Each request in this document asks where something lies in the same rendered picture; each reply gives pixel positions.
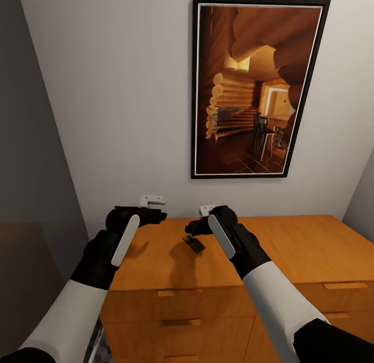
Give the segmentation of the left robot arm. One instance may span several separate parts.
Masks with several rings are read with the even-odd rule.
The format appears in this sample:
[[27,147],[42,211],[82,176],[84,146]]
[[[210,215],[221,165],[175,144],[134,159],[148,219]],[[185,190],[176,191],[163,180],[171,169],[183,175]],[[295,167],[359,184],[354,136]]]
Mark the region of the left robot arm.
[[58,298],[19,351],[0,363],[83,363],[88,343],[115,272],[140,226],[167,217],[149,204],[165,205],[165,197],[142,195],[139,206],[116,205],[105,225],[85,247],[78,267]]

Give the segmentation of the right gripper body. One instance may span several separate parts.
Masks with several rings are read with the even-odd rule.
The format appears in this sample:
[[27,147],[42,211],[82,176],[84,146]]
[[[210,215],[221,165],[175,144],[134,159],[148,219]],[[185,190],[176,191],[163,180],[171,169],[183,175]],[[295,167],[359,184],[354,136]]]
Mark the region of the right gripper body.
[[204,220],[206,217],[203,219],[197,220],[197,221],[191,221],[190,222],[190,228],[191,228],[191,235],[192,236],[197,236],[197,235],[210,235],[205,227],[204,227]]

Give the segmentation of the mousetrap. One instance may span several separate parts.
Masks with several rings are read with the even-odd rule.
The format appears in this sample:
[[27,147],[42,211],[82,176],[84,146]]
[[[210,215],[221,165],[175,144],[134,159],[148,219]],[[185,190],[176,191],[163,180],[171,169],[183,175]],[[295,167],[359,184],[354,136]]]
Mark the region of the mousetrap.
[[198,254],[199,252],[203,251],[206,247],[195,238],[191,234],[183,237],[183,240]]

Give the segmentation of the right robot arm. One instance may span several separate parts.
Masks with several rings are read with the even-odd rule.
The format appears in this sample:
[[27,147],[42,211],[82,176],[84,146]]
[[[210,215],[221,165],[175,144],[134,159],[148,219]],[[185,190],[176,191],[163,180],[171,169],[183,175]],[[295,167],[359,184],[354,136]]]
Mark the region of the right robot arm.
[[233,263],[283,363],[374,363],[374,343],[332,326],[273,263],[227,205],[199,207],[185,232],[214,234]]

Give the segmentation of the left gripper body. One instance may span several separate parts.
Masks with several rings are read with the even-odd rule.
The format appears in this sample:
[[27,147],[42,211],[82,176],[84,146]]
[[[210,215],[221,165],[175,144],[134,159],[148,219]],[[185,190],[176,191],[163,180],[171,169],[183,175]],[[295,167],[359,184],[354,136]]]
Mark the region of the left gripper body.
[[145,214],[146,224],[159,224],[161,222],[161,210],[160,209],[148,209],[148,208],[139,208],[142,209]]

